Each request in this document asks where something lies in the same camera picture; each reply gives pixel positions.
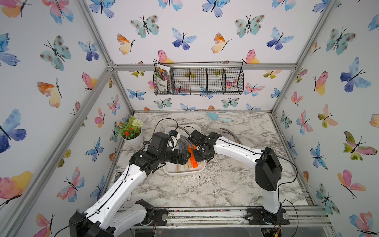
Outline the yellow label wooden sickle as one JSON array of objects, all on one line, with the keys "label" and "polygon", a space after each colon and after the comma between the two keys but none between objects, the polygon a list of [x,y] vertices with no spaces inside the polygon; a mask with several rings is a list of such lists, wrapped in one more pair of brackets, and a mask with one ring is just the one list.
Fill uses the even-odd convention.
[{"label": "yellow label wooden sickle", "polygon": [[234,138],[235,143],[238,143],[238,144],[241,144],[241,145],[242,145],[241,140],[240,140],[240,139],[239,139],[234,133],[232,133],[232,132],[230,132],[230,131],[225,131],[225,133],[231,135],[231,136]]}]

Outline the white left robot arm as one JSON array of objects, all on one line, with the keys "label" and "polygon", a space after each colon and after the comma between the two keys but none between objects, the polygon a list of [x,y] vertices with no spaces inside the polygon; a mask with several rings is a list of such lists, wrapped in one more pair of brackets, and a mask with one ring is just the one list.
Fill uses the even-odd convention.
[{"label": "white left robot arm", "polygon": [[130,209],[118,213],[126,198],[144,181],[166,163],[185,164],[187,152],[176,149],[181,135],[176,130],[168,134],[157,132],[151,141],[132,155],[129,165],[111,188],[84,213],[76,212],[69,221],[72,237],[117,237],[135,225],[156,227],[154,206],[144,200]]}]

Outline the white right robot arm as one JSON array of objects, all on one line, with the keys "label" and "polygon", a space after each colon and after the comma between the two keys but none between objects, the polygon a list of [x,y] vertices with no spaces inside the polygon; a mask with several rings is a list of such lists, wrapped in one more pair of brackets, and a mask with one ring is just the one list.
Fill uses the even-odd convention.
[{"label": "white right robot arm", "polygon": [[193,152],[197,161],[210,161],[215,154],[233,158],[255,171],[255,182],[263,190],[262,216],[265,222],[274,224],[280,218],[282,204],[279,201],[278,182],[283,167],[273,149],[250,148],[233,142],[221,134],[212,132],[208,136],[194,130],[189,141],[196,146]]}]

